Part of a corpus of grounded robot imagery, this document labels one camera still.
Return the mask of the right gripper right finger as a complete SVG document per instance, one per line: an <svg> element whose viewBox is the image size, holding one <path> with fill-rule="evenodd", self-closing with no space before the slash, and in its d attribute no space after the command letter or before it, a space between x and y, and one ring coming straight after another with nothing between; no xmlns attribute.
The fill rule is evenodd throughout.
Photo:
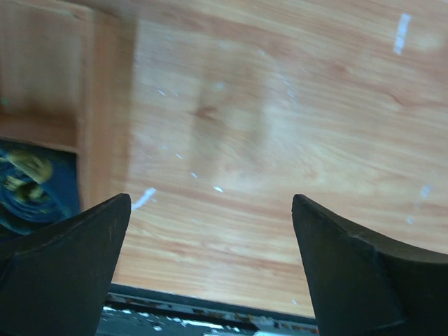
<svg viewBox="0 0 448 336"><path fill-rule="evenodd" d="M304 195L292 219L322 335L446 335L447 256L347 220Z"/></svg>

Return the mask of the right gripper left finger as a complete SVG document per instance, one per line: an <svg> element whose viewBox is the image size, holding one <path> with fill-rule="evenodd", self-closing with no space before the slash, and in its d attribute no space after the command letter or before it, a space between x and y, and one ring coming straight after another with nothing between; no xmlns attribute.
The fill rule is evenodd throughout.
<svg viewBox="0 0 448 336"><path fill-rule="evenodd" d="M94 335L131 215L121 193L1 245L2 335Z"/></svg>

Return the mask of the wooden compartment tray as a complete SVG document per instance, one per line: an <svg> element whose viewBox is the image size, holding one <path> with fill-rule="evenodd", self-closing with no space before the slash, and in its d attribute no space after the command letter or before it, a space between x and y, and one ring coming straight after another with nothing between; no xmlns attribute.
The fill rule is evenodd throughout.
<svg viewBox="0 0 448 336"><path fill-rule="evenodd" d="M1 137L75 153L84 209L111 195L121 28L67 1L1 2Z"/></svg>

